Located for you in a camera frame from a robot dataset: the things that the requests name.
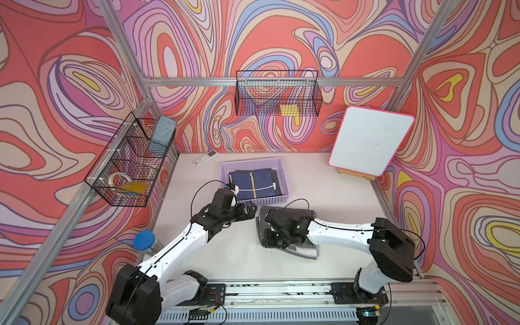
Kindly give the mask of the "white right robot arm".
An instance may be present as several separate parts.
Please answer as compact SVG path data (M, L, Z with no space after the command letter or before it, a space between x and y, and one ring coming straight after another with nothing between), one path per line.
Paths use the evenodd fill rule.
M335 282L331 294L338 304L386 304L391 282L413 280L415 244L390 220L378 217L372 223L330 223L307 209L263 207L256 219L261 246L299 255L300 249L333 245L369 254L351 282Z

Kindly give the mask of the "blue pillowcase with yellow stripe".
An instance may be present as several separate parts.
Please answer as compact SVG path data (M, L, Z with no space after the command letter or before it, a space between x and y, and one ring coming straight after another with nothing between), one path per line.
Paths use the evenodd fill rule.
M274 169L237 170L229 174L230 182L240 188L238 200L281 196L277 171Z

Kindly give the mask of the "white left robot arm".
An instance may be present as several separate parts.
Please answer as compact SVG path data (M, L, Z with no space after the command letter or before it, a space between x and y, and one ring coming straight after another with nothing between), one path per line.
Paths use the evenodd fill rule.
M208 294L207 278L188 270L171 277L192 253L208 244L224 226L254 219L257 205L240 203L239 189L220 188L211 203L194 214L181 234L152 257L125 265L116 275L106 315L118 324L155 324L166 310L185 302L202 303Z

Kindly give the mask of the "grey cloth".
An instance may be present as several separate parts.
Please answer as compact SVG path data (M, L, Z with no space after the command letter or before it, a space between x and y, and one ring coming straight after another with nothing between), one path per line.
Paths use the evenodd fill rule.
M315 217L313 210L261 207L259 216L255 218L260 245L316 260L319 247L307 238L306 232Z

